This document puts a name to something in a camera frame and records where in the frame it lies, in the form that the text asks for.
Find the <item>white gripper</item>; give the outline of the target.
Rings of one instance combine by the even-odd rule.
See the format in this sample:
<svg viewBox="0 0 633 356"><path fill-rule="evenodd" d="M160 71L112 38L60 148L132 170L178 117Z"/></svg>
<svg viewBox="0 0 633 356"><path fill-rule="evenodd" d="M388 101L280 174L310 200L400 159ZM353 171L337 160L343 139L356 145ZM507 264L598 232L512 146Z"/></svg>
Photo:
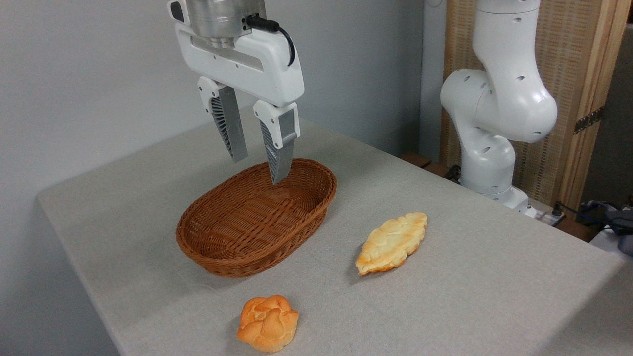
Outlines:
<svg viewBox="0 0 633 356"><path fill-rule="evenodd" d="M233 162L247 157L235 90L259 99L260 120L273 184L287 178L300 137L298 106L305 90L298 54L287 36L265 30L262 0L171 0L177 41Z"/></svg>

